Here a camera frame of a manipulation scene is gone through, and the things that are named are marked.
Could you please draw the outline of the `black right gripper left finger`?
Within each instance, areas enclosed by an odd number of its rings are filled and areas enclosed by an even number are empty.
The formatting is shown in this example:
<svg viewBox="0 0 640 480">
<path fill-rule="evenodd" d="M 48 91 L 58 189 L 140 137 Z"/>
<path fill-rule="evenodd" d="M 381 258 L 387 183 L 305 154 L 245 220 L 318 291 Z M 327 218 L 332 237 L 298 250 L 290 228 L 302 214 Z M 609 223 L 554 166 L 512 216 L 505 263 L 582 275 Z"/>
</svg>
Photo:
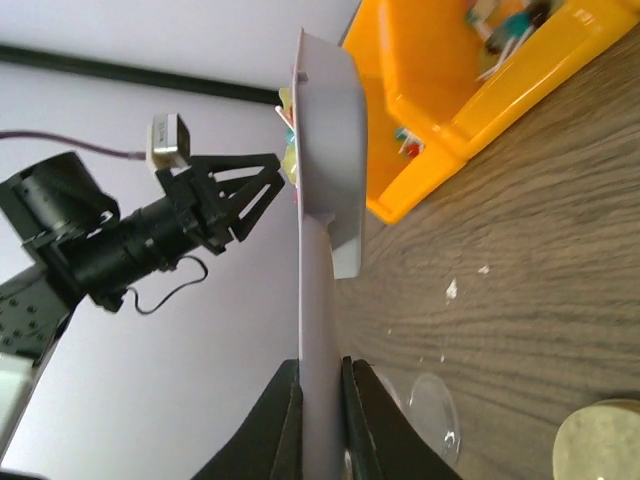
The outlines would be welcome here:
<svg viewBox="0 0 640 480">
<path fill-rule="evenodd" d="M 236 433 L 196 479 L 301 479 L 299 362 L 284 361 Z"/>
</svg>

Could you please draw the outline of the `white slotted plastic scoop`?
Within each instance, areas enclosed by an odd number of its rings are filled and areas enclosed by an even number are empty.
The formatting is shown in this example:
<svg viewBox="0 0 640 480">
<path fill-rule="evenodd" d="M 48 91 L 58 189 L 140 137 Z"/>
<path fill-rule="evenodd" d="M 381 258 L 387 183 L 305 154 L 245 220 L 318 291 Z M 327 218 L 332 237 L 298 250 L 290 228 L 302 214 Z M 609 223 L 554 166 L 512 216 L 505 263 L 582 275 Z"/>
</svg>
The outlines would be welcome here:
<svg viewBox="0 0 640 480">
<path fill-rule="evenodd" d="M 298 358 L 302 475 L 345 470 L 341 364 L 334 286 L 359 275 L 367 183 L 368 122 L 353 57 L 307 32 L 292 76 L 298 209 Z"/>
</svg>

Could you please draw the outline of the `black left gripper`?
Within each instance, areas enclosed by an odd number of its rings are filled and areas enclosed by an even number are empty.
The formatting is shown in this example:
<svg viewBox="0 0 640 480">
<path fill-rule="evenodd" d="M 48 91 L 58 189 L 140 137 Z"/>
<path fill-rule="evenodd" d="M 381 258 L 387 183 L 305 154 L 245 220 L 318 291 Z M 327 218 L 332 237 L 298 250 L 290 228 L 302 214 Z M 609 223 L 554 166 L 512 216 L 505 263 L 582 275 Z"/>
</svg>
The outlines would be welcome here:
<svg viewBox="0 0 640 480">
<path fill-rule="evenodd" d="M 256 174 L 218 180 L 215 173 L 258 168 Z M 164 196 L 139 210 L 139 256 L 148 272 L 176 268 L 203 247 L 214 255 L 244 241 L 284 187 L 273 153 L 199 155 L 174 174 L 158 170 Z"/>
</svg>

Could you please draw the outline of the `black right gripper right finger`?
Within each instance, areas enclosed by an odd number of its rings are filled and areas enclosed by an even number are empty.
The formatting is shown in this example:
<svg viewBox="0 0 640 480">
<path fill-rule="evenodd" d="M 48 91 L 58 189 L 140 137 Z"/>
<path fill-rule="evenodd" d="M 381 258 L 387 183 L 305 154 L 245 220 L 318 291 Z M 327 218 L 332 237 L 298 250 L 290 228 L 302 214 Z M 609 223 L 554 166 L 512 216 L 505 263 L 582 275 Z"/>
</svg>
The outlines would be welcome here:
<svg viewBox="0 0 640 480">
<path fill-rule="evenodd" d="M 342 360 L 347 449 L 355 479 L 457 479 L 424 442 L 365 360 Z"/>
</svg>

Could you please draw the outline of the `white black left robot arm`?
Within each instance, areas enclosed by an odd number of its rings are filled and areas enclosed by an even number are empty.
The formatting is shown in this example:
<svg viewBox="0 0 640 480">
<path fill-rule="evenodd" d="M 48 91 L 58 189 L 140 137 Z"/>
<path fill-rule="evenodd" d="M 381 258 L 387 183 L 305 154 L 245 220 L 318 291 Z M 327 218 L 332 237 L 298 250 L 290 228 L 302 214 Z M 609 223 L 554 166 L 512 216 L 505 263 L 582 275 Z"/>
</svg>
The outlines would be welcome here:
<svg viewBox="0 0 640 480">
<path fill-rule="evenodd" d="M 73 151 L 1 185 L 1 210 L 32 258 L 1 287 L 1 444 L 8 447 L 77 306 L 117 312 L 136 283 L 198 248 L 245 240 L 284 185 L 272 153 L 195 156 L 155 174 L 157 201 L 122 216 Z"/>
</svg>

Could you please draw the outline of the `orange bin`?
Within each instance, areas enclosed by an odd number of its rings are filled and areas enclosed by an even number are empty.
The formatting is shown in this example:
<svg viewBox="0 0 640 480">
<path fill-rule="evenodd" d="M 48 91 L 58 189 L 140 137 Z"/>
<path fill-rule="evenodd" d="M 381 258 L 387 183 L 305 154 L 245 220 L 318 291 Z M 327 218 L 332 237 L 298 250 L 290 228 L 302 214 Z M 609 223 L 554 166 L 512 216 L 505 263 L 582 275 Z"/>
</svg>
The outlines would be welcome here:
<svg viewBox="0 0 640 480">
<path fill-rule="evenodd" d="M 638 23 L 636 1 L 364 1 L 344 47 L 389 117 L 469 158 Z"/>
<path fill-rule="evenodd" d="M 366 206 L 386 224 L 400 221 L 467 163 L 433 139 L 415 157 L 401 153 L 396 127 L 385 111 L 368 112 Z"/>
</svg>

